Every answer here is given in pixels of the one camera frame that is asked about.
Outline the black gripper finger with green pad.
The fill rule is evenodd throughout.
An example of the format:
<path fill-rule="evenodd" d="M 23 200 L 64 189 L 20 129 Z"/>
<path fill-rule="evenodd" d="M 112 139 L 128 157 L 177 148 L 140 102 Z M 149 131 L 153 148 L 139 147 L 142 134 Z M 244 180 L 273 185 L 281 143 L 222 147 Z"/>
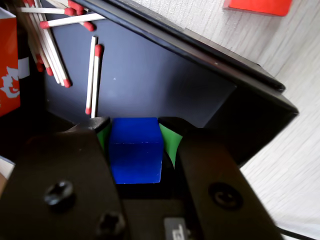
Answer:
<path fill-rule="evenodd" d="M 160 117 L 181 136 L 174 169 L 193 240 L 280 240 L 275 223 L 241 173 L 222 137 L 179 117 Z"/>
<path fill-rule="evenodd" d="M 0 198 L 3 240 L 128 240 L 130 230 L 95 117 L 32 138 Z"/>

